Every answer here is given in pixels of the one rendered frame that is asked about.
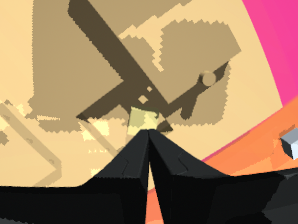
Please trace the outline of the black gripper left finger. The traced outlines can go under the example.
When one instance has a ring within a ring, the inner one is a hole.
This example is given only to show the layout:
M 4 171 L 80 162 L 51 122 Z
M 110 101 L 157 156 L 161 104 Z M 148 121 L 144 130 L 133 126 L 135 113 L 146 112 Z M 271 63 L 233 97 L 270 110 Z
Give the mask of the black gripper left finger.
M 0 186 L 0 224 L 145 224 L 149 133 L 78 186 Z

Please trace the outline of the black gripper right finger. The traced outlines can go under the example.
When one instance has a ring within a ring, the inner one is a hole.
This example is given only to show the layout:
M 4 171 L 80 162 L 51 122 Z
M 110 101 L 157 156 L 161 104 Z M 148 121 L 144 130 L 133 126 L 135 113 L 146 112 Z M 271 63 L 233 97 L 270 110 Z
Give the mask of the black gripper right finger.
M 164 224 L 225 224 L 298 204 L 298 167 L 227 176 L 149 128 L 149 163 Z

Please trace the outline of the pale yellow square block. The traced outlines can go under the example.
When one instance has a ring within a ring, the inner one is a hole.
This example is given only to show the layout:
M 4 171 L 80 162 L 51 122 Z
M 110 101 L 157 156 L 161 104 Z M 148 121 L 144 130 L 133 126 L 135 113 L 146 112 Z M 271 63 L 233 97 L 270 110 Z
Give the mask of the pale yellow square block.
M 128 135 L 136 135 L 140 129 L 157 129 L 158 117 L 160 117 L 158 108 L 132 104 L 132 109 L 130 109 Z

